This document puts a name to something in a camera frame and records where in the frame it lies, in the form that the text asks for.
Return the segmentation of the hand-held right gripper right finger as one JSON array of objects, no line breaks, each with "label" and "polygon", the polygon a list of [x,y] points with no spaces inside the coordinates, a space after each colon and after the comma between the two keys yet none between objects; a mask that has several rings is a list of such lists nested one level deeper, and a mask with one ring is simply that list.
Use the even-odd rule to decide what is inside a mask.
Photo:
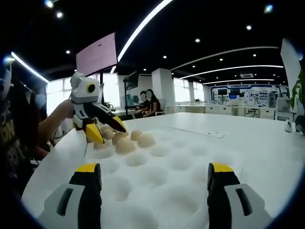
[{"label": "hand-held right gripper right finger", "polygon": [[207,191],[210,229],[265,229],[273,221],[264,200],[228,165],[209,164]]}]

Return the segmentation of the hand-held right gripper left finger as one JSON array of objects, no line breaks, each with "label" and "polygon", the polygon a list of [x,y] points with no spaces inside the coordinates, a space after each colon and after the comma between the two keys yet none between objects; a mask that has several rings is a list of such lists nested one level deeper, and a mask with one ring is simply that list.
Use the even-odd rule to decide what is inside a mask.
[{"label": "hand-held right gripper left finger", "polygon": [[100,229],[101,190],[100,164],[82,165],[47,197],[38,222],[45,229]]}]

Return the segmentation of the person's left hand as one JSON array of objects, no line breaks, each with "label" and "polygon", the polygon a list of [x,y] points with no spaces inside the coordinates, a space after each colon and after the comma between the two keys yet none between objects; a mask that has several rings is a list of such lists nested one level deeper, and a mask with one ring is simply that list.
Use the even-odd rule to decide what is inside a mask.
[{"label": "person's left hand", "polygon": [[57,108],[54,110],[54,113],[59,120],[63,121],[65,119],[72,119],[73,111],[74,109],[72,101],[67,99],[57,106]]}]

